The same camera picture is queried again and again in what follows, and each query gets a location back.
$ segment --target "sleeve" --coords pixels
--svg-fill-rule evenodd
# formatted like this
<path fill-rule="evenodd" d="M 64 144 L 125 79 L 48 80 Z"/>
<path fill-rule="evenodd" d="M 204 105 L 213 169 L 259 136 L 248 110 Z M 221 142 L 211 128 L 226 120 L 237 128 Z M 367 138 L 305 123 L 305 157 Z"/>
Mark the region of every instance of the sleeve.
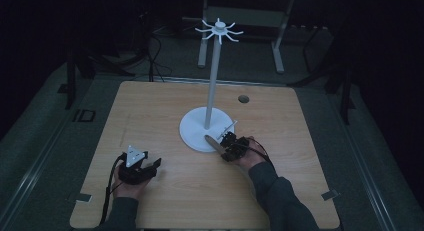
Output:
<path fill-rule="evenodd" d="M 115 198 L 108 220 L 94 228 L 93 231 L 135 231 L 137 209 L 138 200 L 133 198 Z"/>
<path fill-rule="evenodd" d="M 278 177 L 268 162 L 249 170 L 259 205 L 268 214 L 271 231 L 319 230 L 312 213 L 296 197 L 287 179 Z"/>

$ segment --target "round white base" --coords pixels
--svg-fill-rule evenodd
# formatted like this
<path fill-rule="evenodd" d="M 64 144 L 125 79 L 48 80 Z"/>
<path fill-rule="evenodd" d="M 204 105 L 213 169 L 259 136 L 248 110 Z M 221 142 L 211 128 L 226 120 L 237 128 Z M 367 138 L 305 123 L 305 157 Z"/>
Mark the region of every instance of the round white base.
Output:
<path fill-rule="evenodd" d="M 183 141 L 192 149 L 200 152 L 213 152 L 215 149 L 205 140 L 209 135 L 215 140 L 229 127 L 233 121 L 223 111 L 212 108 L 209 129 L 205 129 L 206 107 L 195 108 L 184 115 L 180 123 L 180 135 Z M 234 133 L 234 126 L 228 131 Z"/>

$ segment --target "dark background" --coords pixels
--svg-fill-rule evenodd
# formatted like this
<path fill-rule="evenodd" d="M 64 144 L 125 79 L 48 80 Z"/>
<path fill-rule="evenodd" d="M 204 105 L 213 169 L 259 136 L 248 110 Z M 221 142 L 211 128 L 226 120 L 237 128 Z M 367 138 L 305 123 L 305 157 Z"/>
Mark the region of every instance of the dark background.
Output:
<path fill-rule="evenodd" d="M 278 3 L 268 1 L 279 9 Z M 135 47 L 128 46 L 129 41 L 122 38 L 134 29 L 149 30 L 150 20 L 140 22 L 140 14 L 159 16 L 178 31 L 181 16 L 201 17 L 202 0 L 0 2 L 0 137 L 3 137 L 51 72 L 66 61 L 67 50 L 84 46 L 99 54 L 117 55 L 118 48 L 140 52 L 148 45 L 145 37 L 139 37 Z M 233 4 L 239 6 L 252 4 L 249 0 L 232 2 L 238 2 Z M 424 0 L 296 0 L 289 21 L 307 27 L 326 25 L 335 35 L 333 56 L 354 63 L 353 80 L 421 207 L 424 206 L 423 7 Z"/>

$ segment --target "wooden table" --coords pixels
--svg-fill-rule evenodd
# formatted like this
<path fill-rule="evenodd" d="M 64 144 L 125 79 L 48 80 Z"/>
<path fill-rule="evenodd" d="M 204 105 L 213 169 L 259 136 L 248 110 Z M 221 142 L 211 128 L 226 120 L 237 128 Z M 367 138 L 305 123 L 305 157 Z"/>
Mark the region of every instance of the wooden table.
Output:
<path fill-rule="evenodd" d="M 179 135 L 182 117 L 206 106 L 207 93 L 206 84 L 123 82 L 81 190 L 93 197 L 89 203 L 76 203 L 72 227 L 98 225 L 111 166 L 132 145 L 149 151 L 145 162 L 162 158 L 140 202 L 138 227 L 268 228 L 267 216 L 239 169 L 216 152 L 192 150 Z M 247 95 L 250 102 L 240 103 L 239 95 Z M 320 228 L 339 226 L 333 201 L 321 197 L 328 191 L 327 182 L 293 89 L 217 85 L 214 107 L 238 120 L 237 136 L 252 135 L 265 147 L 278 174 L 292 182 Z"/>

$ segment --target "hand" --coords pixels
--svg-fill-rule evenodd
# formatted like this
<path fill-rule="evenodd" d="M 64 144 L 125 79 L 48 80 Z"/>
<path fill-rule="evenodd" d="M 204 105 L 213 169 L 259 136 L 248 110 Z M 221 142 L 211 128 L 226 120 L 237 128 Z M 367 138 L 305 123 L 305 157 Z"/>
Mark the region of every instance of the hand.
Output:
<path fill-rule="evenodd" d="M 115 172 L 113 174 L 115 181 L 112 185 L 112 190 L 115 189 L 115 187 L 117 187 L 113 191 L 113 197 L 133 198 L 133 199 L 139 200 L 139 198 L 141 198 L 144 188 L 147 186 L 147 184 L 150 182 L 151 179 L 148 179 L 137 185 L 126 184 L 119 179 L 118 171 L 119 171 L 119 166 L 115 168 Z"/>
<path fill-rule="evenodd" d="M 258 143 L 255 142 L 255 139 L 252 136 L 250 136 L 248 139 L 250 148 L 255 149 L 263 154 L 266 154 L 265 150 L 260 145 L 258 145 Z M 246 171 L 249 171 L 250 168 L 262 162 L 265 162 L 264 158 L 262 158 L 255 151 L 247 149 L 246 154 L 242 158 L 237 159 L 232 163 L 241 166 Z"/>

